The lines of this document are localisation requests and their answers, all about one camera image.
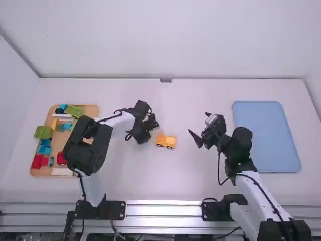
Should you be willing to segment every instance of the yellow toy car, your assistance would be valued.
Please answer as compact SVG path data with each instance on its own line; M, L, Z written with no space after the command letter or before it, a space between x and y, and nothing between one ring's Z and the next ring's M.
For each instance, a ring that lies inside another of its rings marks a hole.
M166 136L165 134L161 133L157 136L156 145L158 145L159 147L173 149L176 146L176 137Z

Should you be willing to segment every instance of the white wall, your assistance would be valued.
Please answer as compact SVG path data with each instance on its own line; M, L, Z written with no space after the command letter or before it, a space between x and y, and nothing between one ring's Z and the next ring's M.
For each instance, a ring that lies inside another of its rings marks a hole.
M18 139L34 89L35 73L0 36L0 179Z
M321 110L318 0L2 0L45 77L303 77Z

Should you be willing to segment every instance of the toy piece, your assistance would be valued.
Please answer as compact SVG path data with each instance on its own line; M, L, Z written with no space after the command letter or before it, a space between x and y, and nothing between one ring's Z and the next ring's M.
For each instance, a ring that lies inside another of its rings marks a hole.
M50 127L38 126L34 137L39 139L47 139L52 137L53 130Z
M53 118L58 118L61 122L73 122L73 117L70 114L53 114Z
M72 123L65 123L64 128L69 129L72 126Z
M65 109L67 108L67 105L66 104L61 104L59 106L59 109L63 109L65 111Z
M57 164L58 165L66 165L67 160L62 156L62 152L57 153Z
M50 161L48 162L48 167L52 167L54 165L55 158L50 157Z
M57 125L56 130L59 132L64 132L66 130L65 125L64 124Z
M57 121L58 121L58 119L57 119L57 118L54 118L54 120L53 120L52 123L51 123L51 129L53 129L53 130L56 129Z
M156 144L159 147L166 147L168 149L173 149L176 147L176 137L174 136L166 136L161 133L157 136Z
M48 157L42 157L41 161L40 161L40 165L42 167L47 167L48 166L48 161L49 161L49 158Z
M65 113L64 109L61 109L61 108L55 109L55 114L64 114L64 113Z
M42 160L42 157L44 155L35 155L33 161L32 161L32 164L31 164L31 168L32 169L40 169L41 167L41 160Z
M72 126L69 127L69 130L70 130L71 132L72 132L73 129L75 128L75 125L76 125L76 124L73 124Z
M74 116L75 118L79 119L80 116L84 115L84 110L80 107L75 107L73 105L69 105L67 106L67 108L65 109L65 113L66 114L70 114L72 116Z
M51 140L52 140L52 138L41 139L40 146L50 147Z
M41 154L44 154L44 155L50 155L51 148L50 147L39 146L37 152L41 153Z

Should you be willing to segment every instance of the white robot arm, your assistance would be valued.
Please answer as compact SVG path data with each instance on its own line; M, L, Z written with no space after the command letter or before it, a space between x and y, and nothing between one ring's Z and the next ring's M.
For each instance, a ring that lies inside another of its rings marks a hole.
M226 123L222 115L206 113L206 127L201 137L189 130L197 146L207 149L216 146L225 156L225 173L240 194L225 195L221 202L208 209L209 203L202 203L204 215L216 216L216 219L232 219L243 229L250 241L310 241L311 230L304 221L294 220L264 186L250 156L252 132L237 127L232 136L225 134Z
M67 239L74 219L123 220L126 203L106 200L99 170L105 162L110 139L127 133L125 140L134 137L138 144L148 142L150 132L158 127L150 106L138 101L134 108L119 109L113 116L92 119L81 116L66 145L63 156L67 166L77 174L83 199L78 200L75 211L67 214L63 239ZM83 139L93 138L92 143Z

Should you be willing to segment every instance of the metal rail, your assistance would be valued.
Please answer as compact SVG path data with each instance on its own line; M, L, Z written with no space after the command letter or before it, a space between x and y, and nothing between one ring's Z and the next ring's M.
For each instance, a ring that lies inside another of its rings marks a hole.
M0 232L62 232L74 203L0 202ZM305 220L313 236L321 235L321 206L284 206L295 219ZM81 232L80 220L73 232ZM226 234L235 222L203 222L199 201L128 201L126 219L115 221L122 233ZM86 220L86 233L112 233L108 220Z

